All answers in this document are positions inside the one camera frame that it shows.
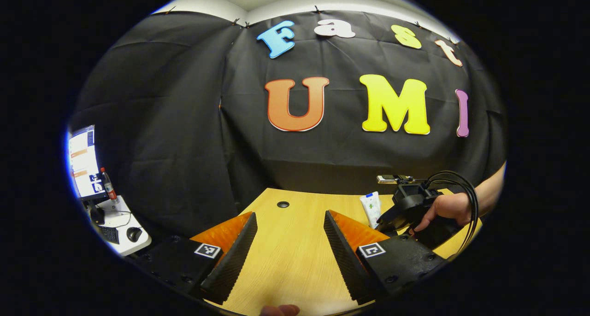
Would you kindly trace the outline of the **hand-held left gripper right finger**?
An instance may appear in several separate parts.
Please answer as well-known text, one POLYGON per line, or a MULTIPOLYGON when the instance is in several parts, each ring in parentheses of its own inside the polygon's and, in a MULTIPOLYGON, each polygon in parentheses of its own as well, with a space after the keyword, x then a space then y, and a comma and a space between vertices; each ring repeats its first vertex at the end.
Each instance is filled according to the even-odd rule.
POLYGON ((389 237, 337 211, 325 212, 323 229, 358 304, 396 296, 447 264, 407 234, 389 237))

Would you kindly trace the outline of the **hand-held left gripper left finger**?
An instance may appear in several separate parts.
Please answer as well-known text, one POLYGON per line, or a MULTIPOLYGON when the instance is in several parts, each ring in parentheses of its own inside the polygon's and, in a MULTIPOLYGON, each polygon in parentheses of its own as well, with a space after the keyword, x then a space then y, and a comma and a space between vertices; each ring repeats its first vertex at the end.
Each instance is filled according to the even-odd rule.
POLYGON ((173 235, 138 259, 138 268, 169 288, 223 304, 242 271, 257 234, 252 211, 190 239, 173 235))

